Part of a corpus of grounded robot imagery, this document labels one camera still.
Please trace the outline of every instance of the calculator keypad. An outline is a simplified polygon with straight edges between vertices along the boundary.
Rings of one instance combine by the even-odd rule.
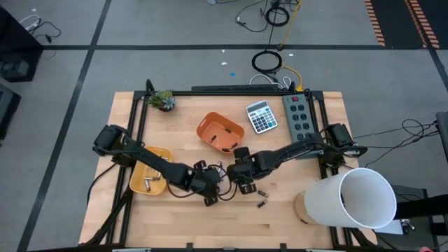
[[[257,133],[277,126],[274,115],[272,115],[272,112],[269,108],[261,108],[255,113],[250,113],[249,117]]]

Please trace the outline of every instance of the calculator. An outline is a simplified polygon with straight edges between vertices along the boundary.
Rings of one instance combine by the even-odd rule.
[[[257,134],[271,130],[277,126],[274,114],[267,101],[258,101],[246,107],[247,116]]]

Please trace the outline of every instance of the orange basket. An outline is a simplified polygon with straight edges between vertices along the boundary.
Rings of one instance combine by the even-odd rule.
[[[145,146],[145,149],[166,159],[168,162],[173,162],[173,153],[167,149],[156,146]],[[136,193],[144,193],[146,195],[159,195],[165,191],[167,187],[167,180],[163,176],[159,180],[148,181],[150,190],[147,191],[145,178],[157,178],[159,172],[149,167],[148,165],[137,161],[134,173],[132,173],[129,187]]]
[[[197,126],[196,133],[200,139],[220,152],[232,153],[240,145],[244,129],[224,116],[210,112]]]

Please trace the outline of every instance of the calculator display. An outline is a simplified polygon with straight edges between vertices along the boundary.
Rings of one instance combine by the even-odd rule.
[[[247,108],[247,112],[256,111],[257,109],[261,109],[262,107],[265,107],[265,106],[267,106],[267,103],[266,102],[262,102],[260,104],[256,104],[255,106]]]

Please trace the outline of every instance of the yellow cable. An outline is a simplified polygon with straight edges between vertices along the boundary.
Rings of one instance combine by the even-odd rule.
[[[296,16],[297,13],[299,12],[300,4],[301,4],[301,3],[302,3],[302,0],[299,0],[298,3],[297,3],[297,6],[295,7],[294,14],[293,14],[293,16],[292,16],[292,18],[291,18],[291,20],[290,20],[290,22],[289,22],[289,24],[288,24],[288,29],[286,30],[285,39],[284,39],[283,42],[281,42],[281,44],[280,44],[281,47],[283,47],[283,45],[286,43],[286,40],[288,39],[289,31],[291,30],[291,27],[293,26],[295,16]]]
[[[294,74],[297,74],[297,77],[299,77],[299,85],[297,86],[297,91],[301,92],[303,91],[303,86],[302,86],[302,76],[300,75],[300,73],[298,71],[296,71],[294,68],[291,68],[289,66],[286,66],[285,64],[281,65],[282,67],[286,68],[289,71],[292,71]]]

